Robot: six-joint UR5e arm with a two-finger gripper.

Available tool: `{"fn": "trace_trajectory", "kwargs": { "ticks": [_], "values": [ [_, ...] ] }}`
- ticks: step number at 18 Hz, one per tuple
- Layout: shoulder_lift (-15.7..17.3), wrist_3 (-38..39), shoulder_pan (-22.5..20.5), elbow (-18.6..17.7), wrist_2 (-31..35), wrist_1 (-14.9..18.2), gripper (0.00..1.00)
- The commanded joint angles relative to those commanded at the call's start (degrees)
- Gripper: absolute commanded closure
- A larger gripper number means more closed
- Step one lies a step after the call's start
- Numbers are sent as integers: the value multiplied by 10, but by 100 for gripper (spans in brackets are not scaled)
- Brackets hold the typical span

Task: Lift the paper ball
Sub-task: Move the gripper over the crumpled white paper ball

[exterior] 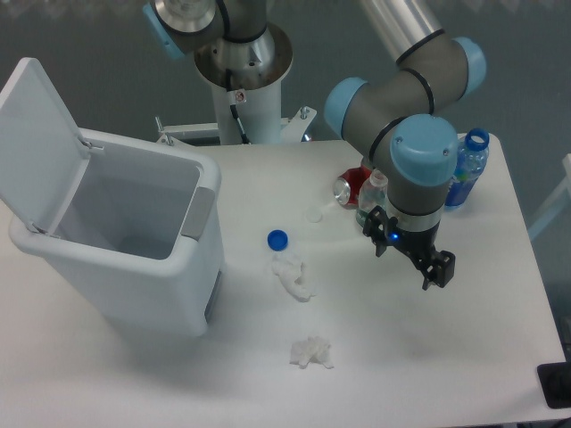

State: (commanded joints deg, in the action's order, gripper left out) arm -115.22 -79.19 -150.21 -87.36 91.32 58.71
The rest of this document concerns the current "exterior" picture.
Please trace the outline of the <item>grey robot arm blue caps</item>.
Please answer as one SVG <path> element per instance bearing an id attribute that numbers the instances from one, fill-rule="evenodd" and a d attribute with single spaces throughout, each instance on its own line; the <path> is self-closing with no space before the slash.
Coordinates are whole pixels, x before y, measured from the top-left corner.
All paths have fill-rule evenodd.
<path id="1" fill-rule="evenodd" d="M 481 48 L 452 38 L 423 1 L 364 1 L 361 8 L 392 56 L 397 72 L 382 86 L 347 78 L 325 103 L 327 124 L 388 178 L 384 207 L 366 217 L 364 234 L 382 254 L 393 247 L 411 260 L 425 286 L 445 286 L 455 257 L 434 240 L 458 137 L 438 111 L 472 93 L 486 74 Z M 174 58 L 194 57 L 211 85 L 224 144 L 280 140 L 281 101 L 255 95 L 279 87 L 290 70 L 288 36 L 263 1 L 150 1 L 144 13 Z"/>

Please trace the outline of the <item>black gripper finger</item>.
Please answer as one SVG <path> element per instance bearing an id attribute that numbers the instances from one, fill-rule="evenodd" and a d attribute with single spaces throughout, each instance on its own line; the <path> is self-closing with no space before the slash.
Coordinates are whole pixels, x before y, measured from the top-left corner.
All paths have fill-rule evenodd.
<path id="1" fill-rule="evenodd" d="M 394 246 L 399 241 L 397 222 L 397 218 L 389 218 L 381 206 L 376 206 L 366 216 L 363 234 L 375 245 L 377 257 L 380 258 L 388 247 Z"/>
<path id="2" fill-rule="evenodd" d="M 431 249 L 426 257 L 414 257 L 412 261 L 423 276 L 424 291 L 431 286 L 444 288 L 454 277 L 456 256 L 450 251 Z"/>

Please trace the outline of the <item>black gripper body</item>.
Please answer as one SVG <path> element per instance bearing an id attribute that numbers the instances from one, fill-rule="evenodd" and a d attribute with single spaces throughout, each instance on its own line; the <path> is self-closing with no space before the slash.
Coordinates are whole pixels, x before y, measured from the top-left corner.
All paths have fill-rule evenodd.
<path id="1" fill-rule="evenodd" d="M 411 232 L 401 228 L 397 218 L 392 217 L 385 228 L 386 242 L 408 257 L 414 266 L 429 266 L 436 253 L 434 241 L 439 226 L 437 223 L 427 230 Z"/>

